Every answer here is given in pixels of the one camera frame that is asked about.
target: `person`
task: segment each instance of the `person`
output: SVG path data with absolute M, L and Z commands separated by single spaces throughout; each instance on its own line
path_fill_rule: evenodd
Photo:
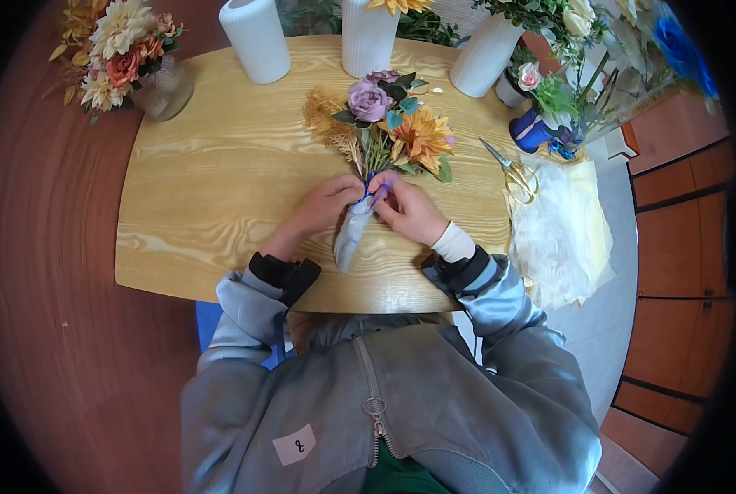
M 375 211 L 432 247 L 423 271 L 462 303 L 483 365 L 436 315 L 342 315 L 306 352 L 260 365 L 277 318 L 314 278 L 290 262 L 294 251 L 364 191 L 353 175 L 325 181 L 217 285 L 224 314 L 181 399 L 185 491 L 583 492 L 601 445 L 564 336 L 504 255 L 394 172 L 368 186 Z

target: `blue rose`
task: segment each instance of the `blue rose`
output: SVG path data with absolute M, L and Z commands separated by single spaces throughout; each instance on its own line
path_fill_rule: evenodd
M 679 77 L 697 82 L 709 98 L 717 94 L 717 86 L 709 75 L 706 62 L 677 22 L 667 17 L 658 19 L 653 35 L 656 36 L 670 68 Z

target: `scissors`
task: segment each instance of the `scissors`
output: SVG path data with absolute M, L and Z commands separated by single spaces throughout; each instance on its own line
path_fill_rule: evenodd
M 505 173 L 505 189 L 508 190 L 511 198 L 520 204 L 530 204 L 535 199 L 535 195 L 539 191 L 538 176 L 532 169 L 523 163 L 513 163 L 508 158 L 503 157 L 491 144 L 478 137 L 486 149 L 489 150 L 494 158 L 502 165 L 502 173 Z M 535 188 L 531 186 L 530 181 L 534 181 Z

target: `left hand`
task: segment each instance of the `left hand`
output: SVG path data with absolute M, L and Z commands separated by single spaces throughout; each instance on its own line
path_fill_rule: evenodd
M 300 243 L 337 223 L 345 207 L 362 199 L 364 193 L 364 185 L 356 175 L 341 174 L 324 180 L 269 235 L 261 255 L 290 261 Z

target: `wooden table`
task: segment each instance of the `wooden table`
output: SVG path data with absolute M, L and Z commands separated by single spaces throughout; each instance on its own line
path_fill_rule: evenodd
M 216 301 L 227 270 L 244 269 L 255 252 L 316 183 L 350 172 L 342 155 L 324 149 L 304 127 L 305 94 L 316 85 L 347 88 L 339 35 L 288 38 L 291 71 L 268 85 L 249 82 L 233 49 L 185 62 L 195 93 L 175 119 L 140 125 L 126 172 L 116 242 L 118 284 L 199 301 Z M 393 67 L 441 87 L 423 99 L 448 115 L 456 132 L 454 179 L 410 177 L 488 252 L 506 252 L 510 220 L 498 163 L 478 137 L 517 156 L 511 110 L 490 92 L 474 99 L 448 80 L 458 51 L 396 40 Z M 297 252 L 322 266 L 294 306 L 318 312 L 433 312 L 459 306 L 419 269 L 430 251 L 373 218 L 344 276 L 334 266 L 333 229 Z

